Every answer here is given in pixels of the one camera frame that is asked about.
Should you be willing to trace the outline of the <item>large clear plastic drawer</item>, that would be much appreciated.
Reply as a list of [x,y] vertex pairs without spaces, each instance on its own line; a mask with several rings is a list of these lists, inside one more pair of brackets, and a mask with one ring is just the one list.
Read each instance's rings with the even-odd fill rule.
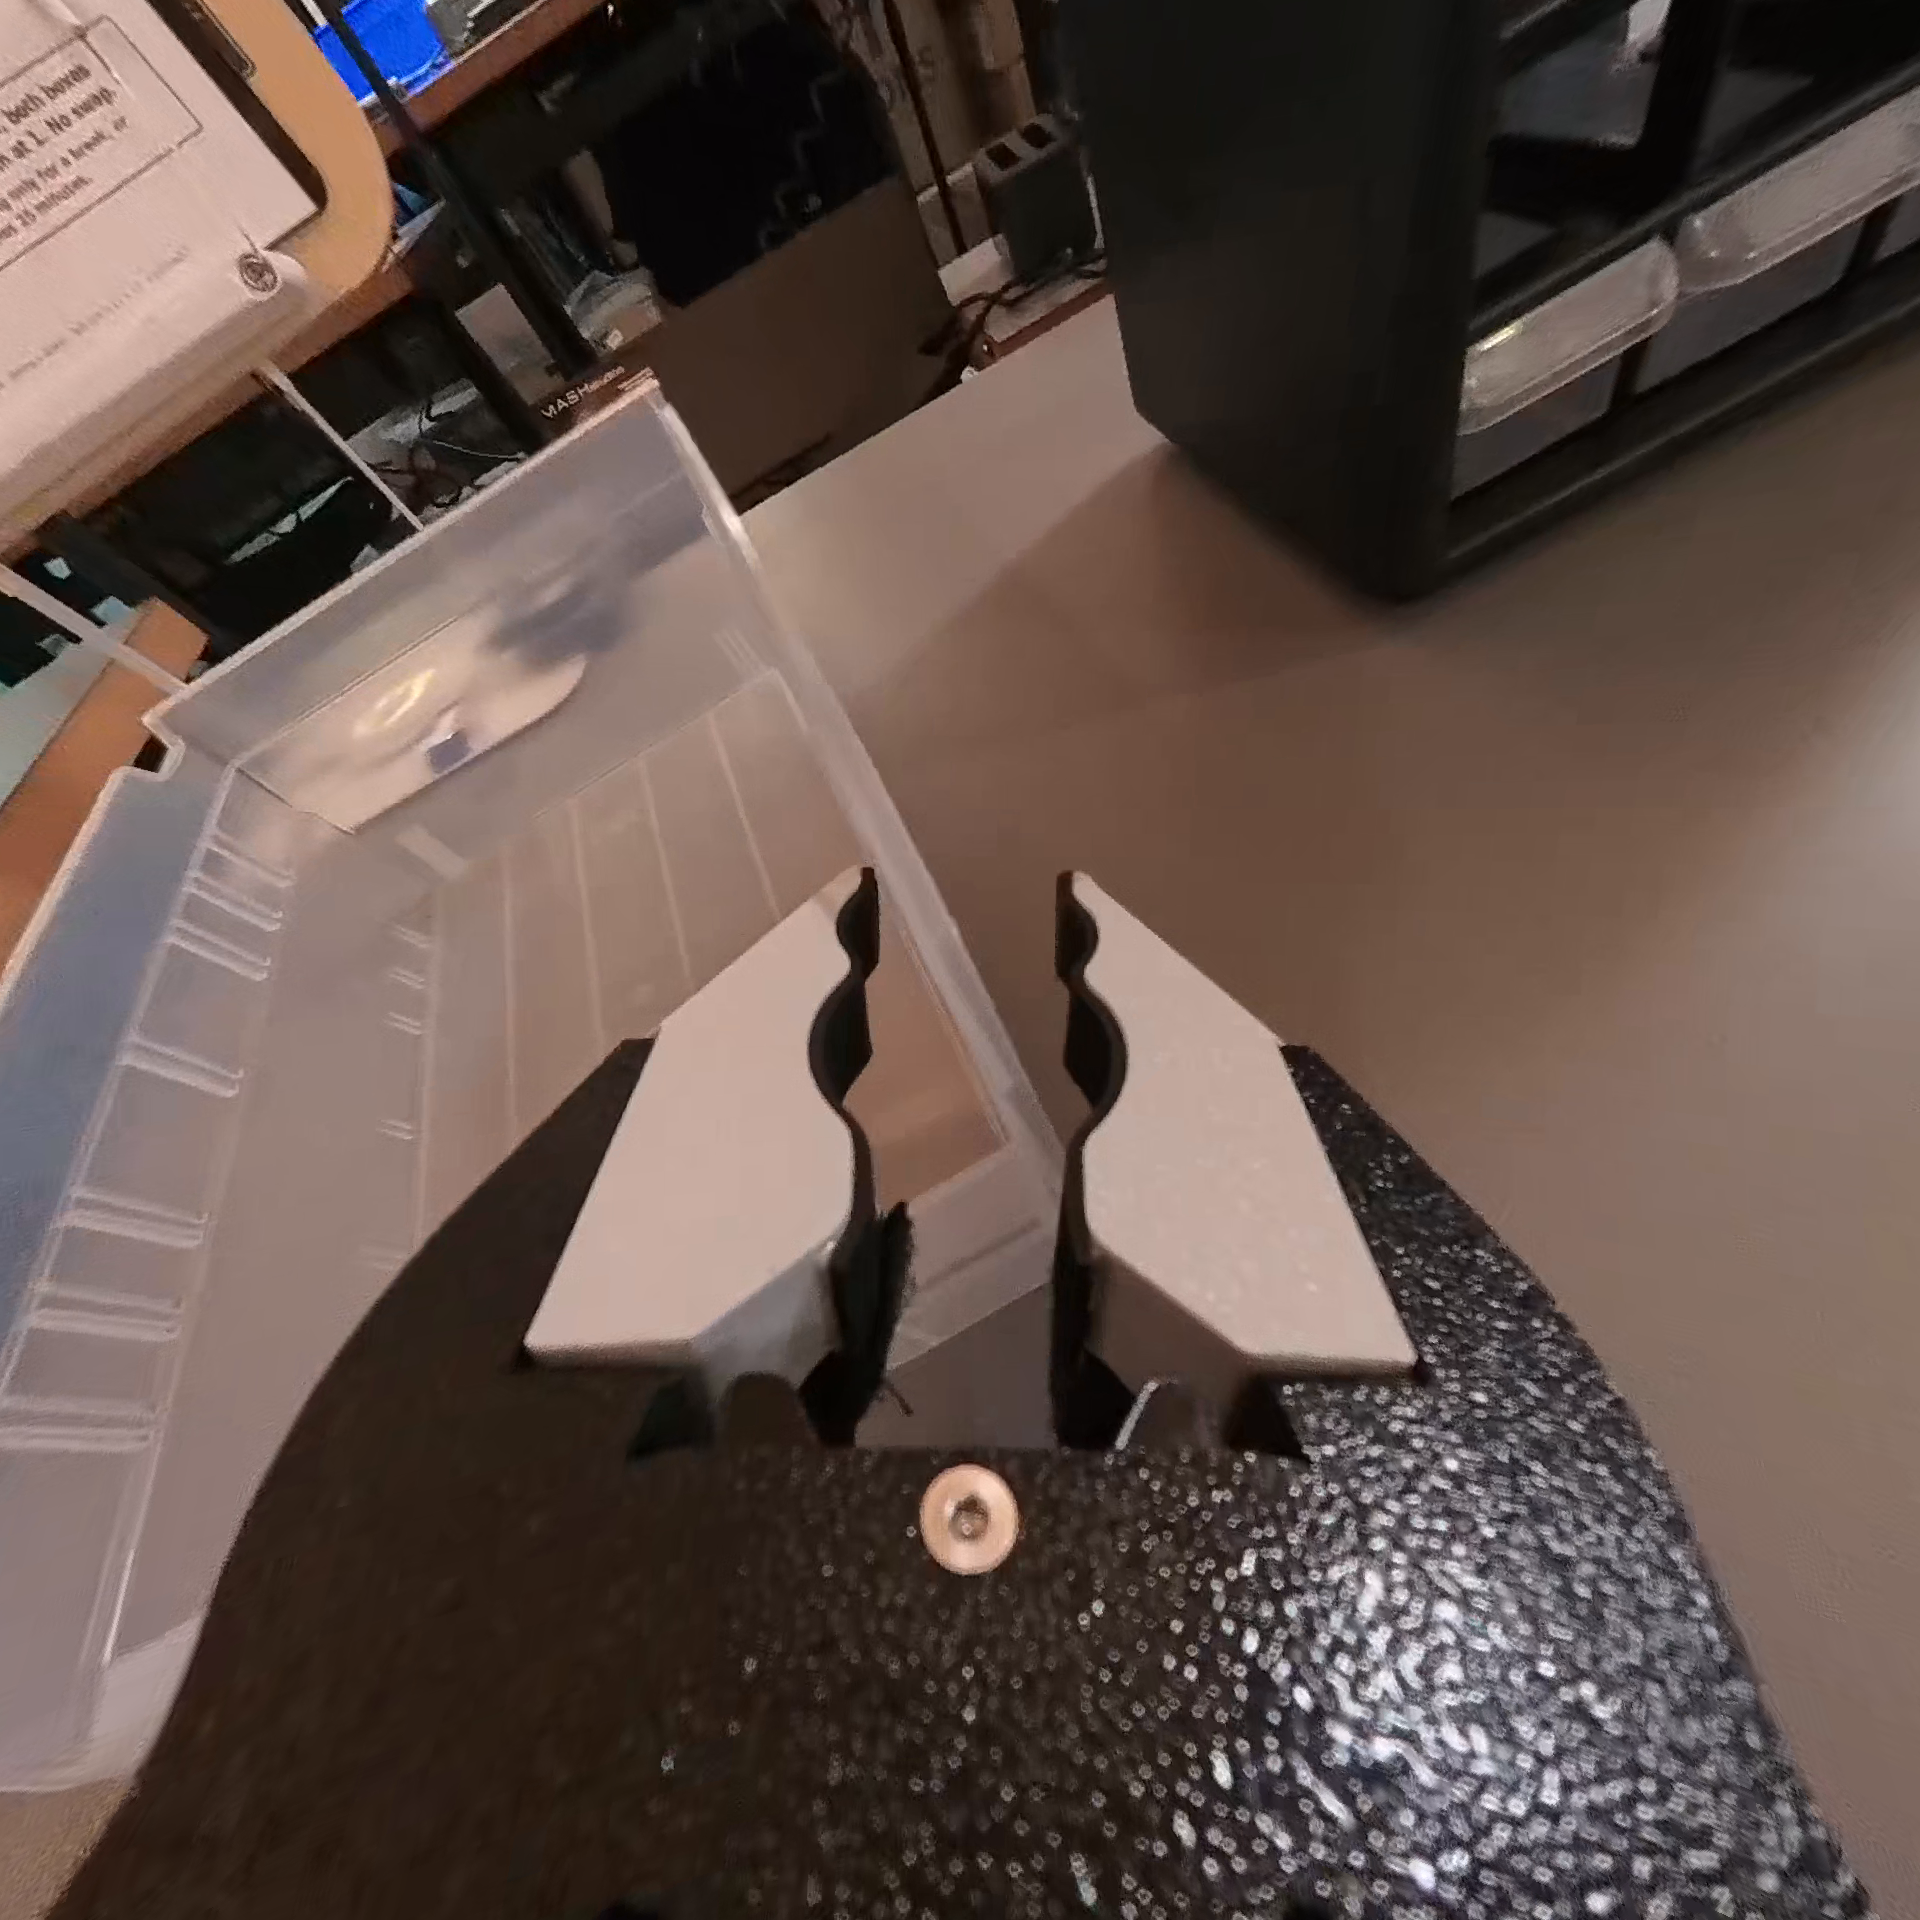
[[1042,1284],[1063,1149],[642,377],[156,718],[6,974],[6,1791],[129,1773],[255,1487],[419,1245],[848,869],[890,1379]]

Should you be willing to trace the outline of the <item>white instruction sheet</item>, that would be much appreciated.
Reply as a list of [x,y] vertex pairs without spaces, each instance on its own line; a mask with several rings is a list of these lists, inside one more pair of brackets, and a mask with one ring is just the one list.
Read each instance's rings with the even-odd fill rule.
[[316,165],[199,5],[2,5],[6,513],[298,307]]

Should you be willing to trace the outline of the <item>large brown cardboard box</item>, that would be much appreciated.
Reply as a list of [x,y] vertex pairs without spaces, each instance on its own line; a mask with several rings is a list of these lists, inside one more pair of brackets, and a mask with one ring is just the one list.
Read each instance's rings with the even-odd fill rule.
[[884,178],[670,310],[633,364],[754,505],[942,396],[960,339],[920,204]]

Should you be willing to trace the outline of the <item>blue plastic bin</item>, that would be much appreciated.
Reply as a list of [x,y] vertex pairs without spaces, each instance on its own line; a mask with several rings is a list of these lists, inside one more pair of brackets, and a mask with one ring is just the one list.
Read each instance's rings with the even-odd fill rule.
[[[348,84],[354,100],[371,107],[378,92],[322,14],[321,3],[300,3],[298,10],[305,14],[327,65]],[[399,94],[414,94],[452,67],[452,54],[426,3],[342,3],[338,11]]]

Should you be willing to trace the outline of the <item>wooden table with black legs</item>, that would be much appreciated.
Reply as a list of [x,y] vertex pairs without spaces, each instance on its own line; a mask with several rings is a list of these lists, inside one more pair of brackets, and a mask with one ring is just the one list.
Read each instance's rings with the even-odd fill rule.
[[475,263],[499,283],[532,329],[544,359],[566,381],[600,364],[570,315],[560,274],[544,260],[519,218],[536,183],[556,172],[538,155],[506,153],[507,135],[530,124],[530,74],[554,49],[578,39],[617,5],[539,3],[521,6],[497,33],[457,54],[417,94],[402,94],[375,59],[345,5],[302,5],[344,45],[351,74],[375,97],[375,135],[386,155],[408,155]]

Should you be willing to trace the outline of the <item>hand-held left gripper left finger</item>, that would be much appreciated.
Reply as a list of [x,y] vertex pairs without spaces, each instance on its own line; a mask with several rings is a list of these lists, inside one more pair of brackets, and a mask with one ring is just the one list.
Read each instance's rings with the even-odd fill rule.
[[705,1409],[764,1375],[810,1419],[868,1413],[914,1257],[848,1107],[879,959],[879,873],[854,866],[659,1026],[523,1334],[532,1363],[655,1369]]

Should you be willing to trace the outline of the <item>rows of small drawers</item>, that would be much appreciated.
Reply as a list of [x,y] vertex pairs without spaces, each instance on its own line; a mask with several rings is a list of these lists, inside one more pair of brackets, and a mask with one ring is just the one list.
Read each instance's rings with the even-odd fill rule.
[[1452,497],[1830,294],[1865,221],[1908,204],[1916,180],[1908,92],[1482,335],[1460,375]]

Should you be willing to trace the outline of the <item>laminated instruction sheet stand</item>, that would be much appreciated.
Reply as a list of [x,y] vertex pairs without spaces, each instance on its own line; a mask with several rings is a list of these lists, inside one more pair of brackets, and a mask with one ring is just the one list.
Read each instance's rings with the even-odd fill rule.
[[236,379],[263,369],[316,325],[331,307],[364,286],[379,267],[393,234],[386,163],[378,138],[348,84],[331,71],[312,30],[280,3],[199,5],[257,65],[255,89],[273,122],[300,147],[327,189],[321,218],[294,234],[286,251],[306,274],[296,309],[246,345],[217,350],[203,370],[153,405],[126,434],[48,487],[2,515],[6,539],[24,538],[57,513],[110,491],[162,455],[164,441]]

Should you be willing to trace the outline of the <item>black drawer cabinet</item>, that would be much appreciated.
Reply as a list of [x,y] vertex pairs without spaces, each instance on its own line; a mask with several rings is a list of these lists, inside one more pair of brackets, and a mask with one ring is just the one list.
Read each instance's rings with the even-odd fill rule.
[[1452,497],[1467,350],[1916,94],[1916,5],[1078,5],[1132,396],[1385,603],[1916,333],[1916,191],[1830,294]]

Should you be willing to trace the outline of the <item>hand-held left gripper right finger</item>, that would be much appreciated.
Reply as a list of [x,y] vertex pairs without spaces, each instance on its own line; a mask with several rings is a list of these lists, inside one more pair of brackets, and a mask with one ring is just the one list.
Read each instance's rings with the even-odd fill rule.
[[1281,1036],[1084,870],[1055,897],[1071,1139],[1048,1403],[1115,1450],[1164,1395],[1203,1439],[1286,1452],[1286,1386],[1423,1369]]

